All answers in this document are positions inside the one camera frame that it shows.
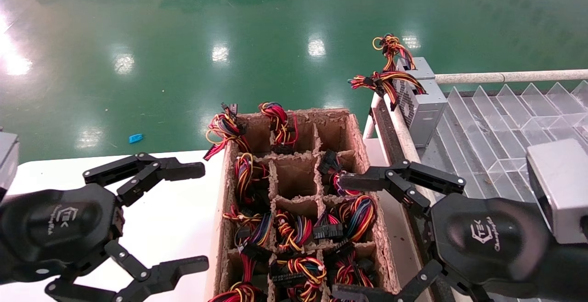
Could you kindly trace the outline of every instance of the white table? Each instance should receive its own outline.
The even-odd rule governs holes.
[[[200,179],[162,181],[130,208],[124,208],[124,236],[120,244],[145,266],[160,262],[210,255],[221,168],[224,152],[205,162],[206,151],[152,154],[176,157],[182,163],[203,162],[206,175]],[[43,189],[75,189],[84,185],[82,173],[124,156],[74,158],[71,160],[36,161],[18,167],[8,195]],[[111,191],[124,181],[108,187]],[[185,275],[174,291],[151,296],[149,302],[200,302],[204,300],[204,273]],[[44,294],[45,286],[55,277],[37,283],[13,283],[0,286],[2,301],[53,302]],[[111,259],[75,283],[119,291],[132,281]]]

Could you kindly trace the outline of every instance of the power supply unit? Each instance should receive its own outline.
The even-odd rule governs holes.
[[[447,99],[435,82],[435,74],[424,57],[414,57],[413,62],[416,67],[414,70],[407,69],[403,58],[398,60],[396,66],[399,71],[404,71],[416,78],[426,94],[417,94],[412,84],[400,80],[394,80],[393,86],[398,94],[397,107],[402,111],[414,146],[422,148],[431,141],[447,105]]]

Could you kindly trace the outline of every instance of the cable bundle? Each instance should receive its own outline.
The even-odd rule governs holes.
[[[337,191],[337,194],[339,196],[351,196],[351,197],[355,197],[355,196],[359,196],[361,195],[360,191],[355,191],[354,189],[342,189],[341,186],[339,185],[339,178],[342,174],[346,174],[347,170],[344,170],[339,161],[338,157],[334,158],[335,162],[336,162],[336,166],[335,167],[331,167],[329,169],[329,174],[331,175],[331,180],[333,181],[333,186]]]
[[[398,104],[398,95],[394,86],[392,85],[393,80],[401,80],[402,82],[409,82],[416,88],[417,94],[426,94],[424,88],[411,74],[407,74],[403,71],[397,71],[394,64],[394,57],[399,54],[408,64],[409,70],[416,69],[413,61],[412,54],[401,45],[400,40],[393,34],[386,34],[384,37],[376,37],[372,40],[372,46],[374,49],[382,51],[387,59],[387,63],[382,69],[381,73],[375,72],[371,76],[362,76],[358,74],[352,80],[348,80],[351,84],[351,88],[356,90],[360,87],[369,88],[376,92],[378,96],[384,97],[384,94],[388,94],[390,97],[390,110],[394,111]]]
[[[206,139],[209,143],[212,143],[212,147],[204,155],[204,160],[208,161],[214,155],[218,154],[222,149],[225,148],[229,141],[234,140],[239,145],[239,150],[242,153],[251,153],[251,149],[247,140],[245,139],[245,128],[244,126],[237,124],[237,115],[229,109],[226,105],[223,105],[224,112],[217,114],[212,118],[212,122],[208,125],[208,131],[206,131]],[[210,134],[214,133],[220,138],[220,141],[212,141]]]
[[[254,178],[254,169],[260,170],[259,178]],[[237,200],[244,205],[258,204],[260,195],[249,190],[251,183],[269,177],[269,171],[262,163],[254,163],[251,153],[244,153],[235,162],[235,174],[237,175]]]
[[[312,222],[305,216],[294,216],[290,212],[277,210],[277,231],[282,239],[277,247],[280,252],[302,251],[304,243],[311,237]]]
[[[336,275],[333,284],[359,285],[373,287],[373,283],[366,274],[366,270],[355,263],[356,252],[353,250],[349,255],[342,257],[335,263]],[[338,298],[331,298],[329,302],[341,302]]]
[[[329,214],[347,224],[345,239],[359,242],[376,219],[376,204],[369,196],[361,195],[334,206]]]
[[[220,293],[208,302],[257,302],[263,292],[251,283],[239,281],[225,293]]]
[[[278,260],[277,264],[285,266],[288,273],[301,274],[306,279],[304,283],[286,288],[290,300],[300,302],[316,302],[318,300],[319,289],[327,275],[325,265],[321,261],[307,256],[287,261]]]
[[[293,153],[294,144],[298,140],[298,122],[296,115],[294,118],[294,128],[288,127],[288,115],[279,103],[265,102],[259,105],[259,111],[270,119],[269,129],[274,132],[274,149],[275,153],[283,154],[285,152]]]
[[[394,57],[398,54],[408,63],[409,70],[416,69],[413,57],[410,51],[406,49],[403,45],[401,45],[401,41],[398,37],[394,36],[394,34],[387,33],[383,37],[376,37],[372,40],[372,46],[377,51],[382,51],[384,57],[388,60],[382,72],[386,71],[395,71],[396,66],[394,64]]]
[[[403,71],[389,71],[382,73],[374,71],[374,73],[369,77],[358,74],[349,81],[349,84],[351,84],[351,88],[354,90],[360,87],[369,88],[370,90],[376,92],[376,94],[378,94],[380,97],[384,97],[384,94],[388,94],[388,97],[390,97],[390,109],[394,111],[398,104],[398,95],[396,89],[391,84],[393,80],[409,82],[410,84],[414,85],[417,94],[426,93],[423,86],[420,84],[420,82],[418,82],[418,80],[416,80],[416,78],[414,78],[411,74],[407,74]]]

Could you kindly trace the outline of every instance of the wire harness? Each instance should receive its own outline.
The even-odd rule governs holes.
[[[209,143],[212,143],[212,147],[204,155],[205,161],[210,160],[210,158],[218,154],[230,141],[237,142],[239,150],[242,153],[251,153],[251,148],[244,136],[247,128],[237,121],[237,105],[227,106],[224,103],[221,105],[223,112],[216,114],[212,118],[212,121],[208,125],[208,131],[206,131],[206,139]],[[212,140],[210,138],[211,134],[219,137],[220,141]]]
[[[273,132],[274,144],[271,150],[276,154],[293,154],[298,141],[298,122],[292,114],[294,126],[288,125],[288,115],[284,108],[276,102],[265,102],[259,105],[259,111],[270,119],[269,130]]]

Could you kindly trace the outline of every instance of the cardboard compartment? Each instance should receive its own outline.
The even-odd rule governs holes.
[[[367,259],[370,262],[373,263],[373,274],[376,275],[376,278],[374,280],[372,280],[372,284],[374,285],[374,287],[378,287],[381,289],[384,289],[386,291],[390,290],[389,287],[389,283],[386,282],[385,278],[387,278],[387,269],[386,269],[386,263],[384,262],[384,260],[380,257],[380,255],[378,254],[378,248],[376,246],[376,243],[371,242],[371,243],[355,243],[353,244],[354,248],[355,248],[355,252],[356,252],[356,256],[355,256],[355,262],[359,262],[362,259]],[[328,277],[329,277],[329,272],[330,271],[336,271],[336,268],[327,268],[328,271]],[[331,282],[330,278],[327,281],[327,289],[325,291],[326,295],[330,295],[331,294],[331,289],[332,289],[332,282]]]
[[[345,197],[338,197],[335,195],[325,195],[324,197],[322,197],[322,201],[325,204],[325,210],[330,210],[330,208],[333,208],[334,206],[341,204],[342,202],[345,202],[346,199],[345,199]],[[365,232],[365,234],[361,238],[360,242],[365,243],[365,242],[371,242],[374,240],[372,228],[374,227],[374,225],[376,225],[377,221],[378,221],[378,218],[376,217],[376,219],[374,220],[374,223],[372,224],[372,227],[367,229],[367,231]]]
[[[317,160],[320,163],[325,156],[325,152],[319,153],[319,159]],[[363,173],[365,172],[364,166],[360,163],[358,157],[356,156],[355,150],[346,150],[340,151],[337,153],[337,158],[341,166],[346,172],[351,173]],[[321,184],[324,195],[337,195],[337,191],[334,189],[333,186],[333,177],[331,174],[321,174],[317,170],[317,174],[321,177]]]
[[[315,147],[315,138],[313,137],[313,123],[311,119],[304,115],[297,115],[296,111],[288,111],[288,125],[294,127],[294,116],[296,116],[296,126],[298,127],[298,141],[294,145],[296,153],[312,151]]]
[[[316,161],[310,153],[273,160],[277,173],[277,194],[286,199],[317,194]]]
[[[322,250],[317,250],[315,252],[311,252],[308,254],[308,256],[312,256],[314,258],[316,258],[317,260],[319,260],[320,262],[323,262],[323,254],[322,254]],[[277,256],[275,259],[279,259],[279,260],[287,260],[288,257],[282,257],[282,256]],[[327,289],[327,283],[326,283],[326,279],[323,281],[323,285],[321,286],[321,288],[319,289],[319,292],[317,292],[317,299],[316,301],[324,301],[326,298],[326,301],[328,301],[328,296],[326,296],[324,294],[324,292]],[[267,297],[267,302],[270,302],[270,296],[273,297],[274,299],[272,301],[275,302],[281,302],[283,300],[288,299],[288,294],[286,293],[286,289],[281,288],[281,287],[276,287],[273,283],[270,282],[270,290],[273,290],[273,292],[271,292],[270,294],[268,294]]]
[[[228,291],[234,283],[243,279],[243,262],[237,249],[230,249],[226,253],[225,272],[221,278],[220,290]],[[269,279],[269,263],[256,264],[251,283],[267,294]]]
[[[276,237],[276,248],[277,244],[282,241],[282,237],[280,237],[279,231],[277,230],[277,222],[275,221],[275,215],[277,214],[277,210],[284,210],[289,212],[294,217],[294,220],[297,216],[305,216],[306,218],[311,220],[313,226],[317,222],[317,214],[319,211],[319,207],[316,199],[313,197],[304,197],[293,201],[284,199],[283,197],[277,197],[273,200],[273,202],[275,203],[275,206],[272,207],[272,210],[274,214],[273,230],[275,232]],[[315,241],[312,238],[312,235],[310,239],[308,239],[304,243],[305,250],[307,249],[307,247],[311,245],[315,245]]]
[[[338,152],[340,161],[350,172],[362,173],[369,168],[368,155],[363,145],[359,125],[354,115],[347,109],[309,109],[288,111],[288,115],[296,115],[299,126],[299,142],[294,155],[271,154],[271,135],[269,120],[262,114],[239,115],[248,125],[246,138],[257,160],[269,167],[269,199],[271,213],[275,216],[277,209],[287,210],[293,215],[304,215],[316,222],[325,207],[334,206],[344,201],[343,197],[325,195],[321,175],[316,168],[322,156],[322,151],[331,149]],[[222,174],[222,191],[219,195],[219,211],[215,232],[218,245],[214,245],[209,257],[210,268],[214,269],[207,282],[206,298],[212,298],[225,292],[231,285],[241,279],[242,263],[237,250],[234,249],[233,237],[235,226],[227,220],[221,220],[221,214],[230,210],[235,203],[235,159],[237,145],[230,143],[225,152],[225,167]],[[384,213],[380,207],[378,194],[367,192],[376,205],[376,220],[365,233],[361,243],[356,243],[359,256],[370,258],[378,271],[376,286],[398,293],[400,285],[396,275],[393,256],[388,239],[388,230],[384,223]],[[275,247],[277,230],[275,222],[269,233],[267,249],[273,252],[270,258],[277,258]],[[310,239],[304,246],[304,252],[315,254],[319,260],[325,250],[334,248],[335,243],[328,239],[320,243]],[[266,279],[267,302],[279,302],[286,298],[283,291],[277,289],[271,281]],[[321,302],[329,301],[330,291],[326,281],[322,288]]]
[[[270,153],[269,118],[260,113],[239,114],[239,123],[247,126],[245,139],[251,147],[251,153],[256,157],[263,157]]]
[[[349,116],[331,116],[329,119],[315,119],[317,134],[321,140],[320,151],[344,151],[353,149],[352,131],[348,128]]]

